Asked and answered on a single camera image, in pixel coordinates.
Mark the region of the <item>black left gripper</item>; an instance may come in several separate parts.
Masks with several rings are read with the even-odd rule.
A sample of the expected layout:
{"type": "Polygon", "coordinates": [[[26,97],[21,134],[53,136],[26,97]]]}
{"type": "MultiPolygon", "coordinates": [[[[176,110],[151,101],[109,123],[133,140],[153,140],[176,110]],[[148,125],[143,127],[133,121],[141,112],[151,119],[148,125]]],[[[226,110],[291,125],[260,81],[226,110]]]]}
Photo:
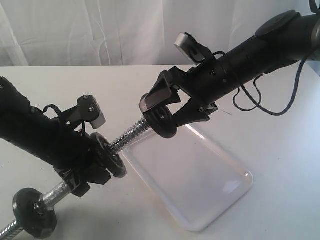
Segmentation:
{"type": "Polygon", "coordinates": [[[110,144],[100,133],[88,135],[85,130],[85,123],[93,129],[100,127],[100,113],[60,112],[51,122],[57,128],[48,138],[41,159],[53,166],[79,198],[91,189],[89,184],[105,185],[111,174],[99,165],[112,163],[110,144]]]}

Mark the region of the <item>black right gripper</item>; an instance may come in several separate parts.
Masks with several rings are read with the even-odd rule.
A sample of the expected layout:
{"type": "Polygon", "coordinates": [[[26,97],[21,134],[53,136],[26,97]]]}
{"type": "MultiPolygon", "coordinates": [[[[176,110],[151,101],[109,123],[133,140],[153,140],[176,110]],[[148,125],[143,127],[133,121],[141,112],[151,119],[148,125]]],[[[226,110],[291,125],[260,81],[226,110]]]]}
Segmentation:
{"type": "Polygon", "coordinates": [[[189,101],[173,115],[177,128],[208,122],[218,110],[216,101],[240,86],[240,60],[234,56],[211,57],[196,67],[184,71],[178,67],[162,71],[149,93],[141,97],[142,114],[156,107],[181,103],[179,92],[189,101]]]}

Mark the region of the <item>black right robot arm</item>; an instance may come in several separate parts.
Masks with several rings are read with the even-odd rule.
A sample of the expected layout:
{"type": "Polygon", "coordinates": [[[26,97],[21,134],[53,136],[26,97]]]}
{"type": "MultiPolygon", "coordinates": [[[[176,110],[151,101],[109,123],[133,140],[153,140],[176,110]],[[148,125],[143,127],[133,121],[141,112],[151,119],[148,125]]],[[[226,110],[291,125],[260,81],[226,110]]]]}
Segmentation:
{"type": "Polygon", "coordinates": [[[147,126],[167,139],[181,126],[207,122],[217,100],[249,81],[297,62],[318,61],[320,14],[281,13],[226,53],[211,52],[187,32],[178,35],[175,46],[194,67],[162,71],[139,103],[147,126]]]}

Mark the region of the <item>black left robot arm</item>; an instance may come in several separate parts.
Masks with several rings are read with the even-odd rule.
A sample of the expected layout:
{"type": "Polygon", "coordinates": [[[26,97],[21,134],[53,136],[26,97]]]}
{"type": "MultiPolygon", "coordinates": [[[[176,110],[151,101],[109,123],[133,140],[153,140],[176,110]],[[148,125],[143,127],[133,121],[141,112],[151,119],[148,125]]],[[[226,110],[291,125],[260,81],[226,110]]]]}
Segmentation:
{"type": "Polygon", "coordinates": [[[56,105],[32,106],[5,77],[0,78],[0,137],[51,165],[77,197],[90,184],[105,185],[112,177],[99,159],[101,147],[85,124],[98,129],[106,122],[92,95],[61,111],[56,105]]]}

